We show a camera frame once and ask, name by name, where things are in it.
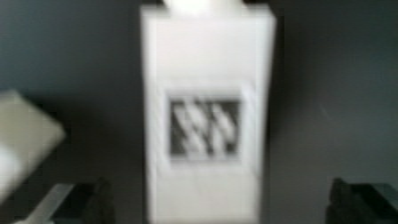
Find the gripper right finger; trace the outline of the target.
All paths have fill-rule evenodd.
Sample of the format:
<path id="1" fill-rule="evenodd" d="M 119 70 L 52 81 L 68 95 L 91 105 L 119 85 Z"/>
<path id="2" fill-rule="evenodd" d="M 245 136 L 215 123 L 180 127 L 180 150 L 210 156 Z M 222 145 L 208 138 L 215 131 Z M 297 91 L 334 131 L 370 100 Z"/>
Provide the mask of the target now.
<path id="1" fill-rule="evenodd" d="M 398 224 L 398 190 L 389 184 L 334 179 L 327 224 Z"/>

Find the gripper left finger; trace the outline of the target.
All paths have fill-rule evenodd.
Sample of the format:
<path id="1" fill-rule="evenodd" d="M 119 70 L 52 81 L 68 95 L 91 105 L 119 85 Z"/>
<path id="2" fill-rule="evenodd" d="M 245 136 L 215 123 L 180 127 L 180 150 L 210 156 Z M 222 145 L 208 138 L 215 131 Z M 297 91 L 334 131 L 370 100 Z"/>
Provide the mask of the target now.
<path id="1" fill-rule="evenodd" d="M 112 185 L 61 183 L 32 209 L 11 224 L 114 224 Z"/>

